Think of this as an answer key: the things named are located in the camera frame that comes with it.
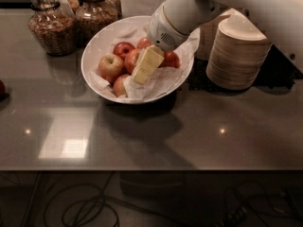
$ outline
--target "white bowl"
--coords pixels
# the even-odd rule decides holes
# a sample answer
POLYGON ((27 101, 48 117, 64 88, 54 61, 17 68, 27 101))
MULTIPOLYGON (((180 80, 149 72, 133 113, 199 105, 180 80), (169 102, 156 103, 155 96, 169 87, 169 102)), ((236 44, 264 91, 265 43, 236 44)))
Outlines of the white bowl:
MULTIPOLYGON (((92 71, 96 71, 98 68, 98 62, 101 57, 108 53, 112 53, 113 47, 117 42, 117 36, 119 37, 119 40, 121 40, 120 38, 121 36, 123 37, 123 33, 125 32, 128 34, 128 36, 123 38, 123 41, 131 42, 134 46, 136 46, 135 42, 137 42, 140 38, 146 36, 146 27, 150 18, 151 16, 135 16, 114 22, 102 29, 98 34, 94 36, 88 45, 86 45, 81 59, 81 71, 87 84, 98 95, 113 102, 125 104, 142 104, 153 102, 163 96, 170 94, 187 79, 193 65, 194 53, 198 49, 199 45, 199 28, 193 31, 190 35, 190 38, 175 50, 175 53, 180 58, 181 66, 179 69, 183 70, 182 76, 176 79, 175 82, 172 83, 171 87, 165 93, 159 96, 134 100, 131 98, 119 98, 113 95, 111 86, 108 85, 107 90, 100 90, 100 88, 92 81, 92 71)), ((107 83, 107 81, 102 78, 99 78, 99 81, 102 83, 104 82, 105 84, 107 83)))

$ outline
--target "stack of bowls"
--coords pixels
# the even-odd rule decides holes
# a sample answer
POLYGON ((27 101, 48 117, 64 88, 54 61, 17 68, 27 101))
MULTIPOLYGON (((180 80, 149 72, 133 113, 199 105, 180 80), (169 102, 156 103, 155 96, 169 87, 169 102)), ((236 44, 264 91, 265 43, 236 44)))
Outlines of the stack of bowls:
POLYGON ((233 14, 219 23, 206 74, 222 88, 247 89, 254 83, 271 46, 245 16, 233 14))

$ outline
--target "apple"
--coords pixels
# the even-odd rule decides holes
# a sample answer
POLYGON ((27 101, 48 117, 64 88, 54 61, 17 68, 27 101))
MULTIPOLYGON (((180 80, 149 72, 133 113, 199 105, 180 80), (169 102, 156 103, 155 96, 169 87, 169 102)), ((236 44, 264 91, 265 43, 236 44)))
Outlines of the apple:
POLYGON ((138 43, 137 43, 137 45, 136 45, 136 47, 137 48, 140 48, 140 49, 142 49, 142 48, 147 48, 147 47, 149 47, 149 46, 151 46, 152 45, 152 43, 148 40, 148 38, 147 37, 143 37, 143 38, 141 38, 139 41, 138 41, 138 43))
POLYGON ((141 50, 142 49, 140 49, 140 48, 133 49, 125 58, 124 63, 125 63, 126 70, 129 72, 129 74, 132 74, 132 72, 136 66, 136 61, 138 60, 141 50))
POLYGON ((114 83, 118 77, 126 73, 124 61, 114 54, 107 54, 100 59, 98 71, 100 76, 110 83, 114 83))
POLYGON ((116 97, 119 97, 122 95, 127 96, 127 92, 125 90, 123 82, 129 76, 130 76, 129 74, 123 74, 116 79, 114 86, 113 86, 113 90, 114 90, 116 97))
POLYGON ((6 86, 2 80, 0 80, 0 96, 2 96, 6 92, 6 86))
POLYGON ((126 56, 135 49, 134 45, 128 42, 120 42, 114 46, 113 54, 125 60, 126 56))
POLYGON ((180 59, 178 55, 173 51, 165 51, 164 52, 164 60, 160 64, 159 67, 180 67, 180 59))

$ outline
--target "white paper liner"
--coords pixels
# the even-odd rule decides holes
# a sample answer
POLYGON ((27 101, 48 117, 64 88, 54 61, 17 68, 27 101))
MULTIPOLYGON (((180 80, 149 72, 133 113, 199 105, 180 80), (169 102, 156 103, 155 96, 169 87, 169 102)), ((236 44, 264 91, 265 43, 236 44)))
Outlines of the white paper liner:
MULTIPOLYGON (((119 42, 129 42, 136 46, 142 37, 147 36, 146 28, 147 25, 141 28, 129 26, 125 30, 122 30, 111 42, 108 54, 113 52, 114 46, 119 42)), ((156 100, 158 97, 171 93, 186 79, 193 64, 194 53, 199 47, 199 40, 200 29, 197 28, 183 44, 174 50, 179 56, 180 68, 157 68, 149 81, 144 85, 135 83, 132 81, 132 77, 126 78, 124 86, 128 97, 116 97, 114 95, 112 85, 98 74, 98 65, 90 72, 90 81, 101 96, 112 99, 115 102, 137 104, 156 100)))

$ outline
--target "bowl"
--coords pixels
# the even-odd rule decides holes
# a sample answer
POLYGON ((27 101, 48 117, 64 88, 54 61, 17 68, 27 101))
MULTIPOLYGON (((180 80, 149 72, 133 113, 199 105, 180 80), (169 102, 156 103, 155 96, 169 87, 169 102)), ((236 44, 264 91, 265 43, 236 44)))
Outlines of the bowl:
POLYGON ((136 46, 140 38, 147 36, 146 31, 150 18, 151 16, 134 16, 116 21, 102 29, 86 45, 81 58, 81 72, 86 83, 95 93, 113 102, 143 104, 167 96, 185 82, 193 66, 194 53, 199 46, 199 28, 190 34, 186 42, 174 50, 180 58, 180 68, 156 69, 180 70, 177 72, 180 76, 171 79, 169 83, 162 83, 163 85, 168 84, 169 87, 166 87, 161 92, 152 92, 141 98, 116 97, 113 93, 112 85, 98 75, 99 60, 106 54, 112 53, 116 43, 126 41, 136 46))

